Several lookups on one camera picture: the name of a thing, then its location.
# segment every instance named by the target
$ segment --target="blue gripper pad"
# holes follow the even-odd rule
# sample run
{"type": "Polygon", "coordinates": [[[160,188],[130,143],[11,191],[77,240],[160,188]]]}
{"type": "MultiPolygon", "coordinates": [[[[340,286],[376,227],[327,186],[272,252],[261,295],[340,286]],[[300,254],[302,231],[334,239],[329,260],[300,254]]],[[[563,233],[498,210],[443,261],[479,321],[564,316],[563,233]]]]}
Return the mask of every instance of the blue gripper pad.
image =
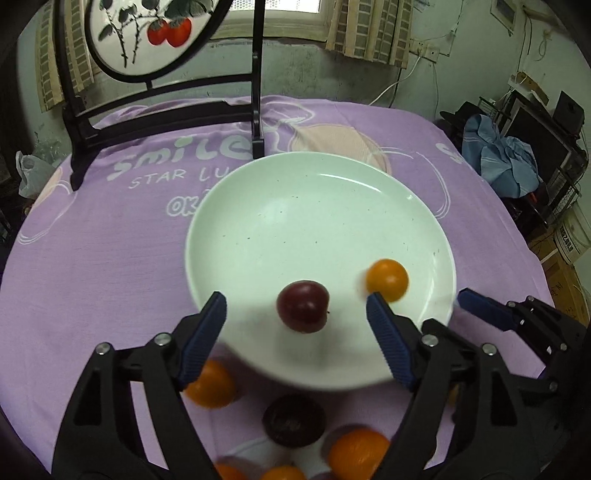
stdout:
{"type": "Polygon", "coordinates": [[[464,288],[457,294],[457,302],[467,312],[503,332],[515,330],[511,309],[496,300],[489,299],[469,288],[464,288]]]}
{"type": "Polygon", "coordinates": [[[392,320],[394,314],[387,305],[377,294],[371,294],[365,304],[367,319],[392,376],[411,390],[417,381],[412,371],[412,353],[396,328],[392,320]]]}
{"type": "Polygon", "coordinates": [[[226,297],[215,292],[201,312],[201,321],[181,353],[181,368],[177,380],[185,388],[198,379],[213,344],[226,322],[226,297]]]}

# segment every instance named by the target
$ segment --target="metal screw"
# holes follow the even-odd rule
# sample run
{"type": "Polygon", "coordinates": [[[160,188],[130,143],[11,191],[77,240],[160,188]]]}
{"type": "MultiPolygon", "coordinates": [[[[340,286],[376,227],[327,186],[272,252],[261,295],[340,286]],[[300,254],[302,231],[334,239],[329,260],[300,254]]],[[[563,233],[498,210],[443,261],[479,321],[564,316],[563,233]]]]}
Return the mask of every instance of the metal screw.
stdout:
{"type": "Polygon", "coordinates": [[[173,338],[169,333],[159,333],[154,337],[154,343],[158,346],[168,345],[173,338]]]}
{"type": "Polygon", "coordinates": [[[421,338],[423,345],[427,346],[436,346],[439,343],[439,338],[435,335],[431,335],[430,333],[423,335],[421,338]]]}
{"type": "Polygon", "coordinates": [[[109,350],[111,349],[110,344],[108,344],[107,342],[102,342],[99,343],[96,348],[95,348],[95,352],[98,353],[99,355],[104,355],[105,353],[107,353],[109,350]]]}
{"type": "Polygon", "coordinates": [[[490,356],[496,354],[497,352],[496,346],[494,346],[492,343],[485,343],[482,345],[482,351],[490,356]]]}

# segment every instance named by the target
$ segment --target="white plate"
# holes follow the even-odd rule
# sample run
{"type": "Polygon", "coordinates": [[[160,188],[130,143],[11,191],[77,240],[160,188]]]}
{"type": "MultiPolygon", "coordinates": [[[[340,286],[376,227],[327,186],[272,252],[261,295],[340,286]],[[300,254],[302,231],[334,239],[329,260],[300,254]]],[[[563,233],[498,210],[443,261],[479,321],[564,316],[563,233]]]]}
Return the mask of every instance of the white plate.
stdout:
{"type": "Polygon", "coordinates": [[[427,206],[369,165],[297,152],[248,163],[207,194],[189,228],[185,265],[199,308],[216,290],[227,297],[220,339],[245,362],[289,384],[345,390],[391,378],[365,318],[363,277],[380,258],[399,261],[410,278],[394,312],[417,325],[447,324],[456,271],[427,206]],[[277,295],[296,280],[330,293],[318,333],[296,333],[277,315],[277,295]]]}

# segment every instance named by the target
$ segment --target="blue cloth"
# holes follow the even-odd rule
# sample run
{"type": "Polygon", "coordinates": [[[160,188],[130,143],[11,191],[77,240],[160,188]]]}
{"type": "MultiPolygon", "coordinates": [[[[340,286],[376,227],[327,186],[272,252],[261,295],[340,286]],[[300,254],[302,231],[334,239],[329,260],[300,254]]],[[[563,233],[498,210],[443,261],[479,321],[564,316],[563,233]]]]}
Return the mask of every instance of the blue cloth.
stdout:
{"type": "Polygon", "coordinates": [[[518,138],[503,137],[485,115],[468,119],[462,156],[499,197],[520,198],[540,185],[531,147],[518,138]]]}

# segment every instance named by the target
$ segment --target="window frame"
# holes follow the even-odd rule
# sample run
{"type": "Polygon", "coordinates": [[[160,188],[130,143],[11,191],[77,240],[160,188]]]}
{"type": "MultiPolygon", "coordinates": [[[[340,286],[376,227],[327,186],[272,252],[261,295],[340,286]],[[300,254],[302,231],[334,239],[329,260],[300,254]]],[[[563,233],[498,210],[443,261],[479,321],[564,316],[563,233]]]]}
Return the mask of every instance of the window frame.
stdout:
{"type": "MultiPolygon", "coordinates": [[[[320,0],[320,11],[292,12],[286,10],[265,11],[265,37],[288,37],[326,42],[332,20],[334,0],[320,0]]],[[[220,38],[252,37],[254,10],[229,11],[226,18],[212,36],[220,38]]]]}

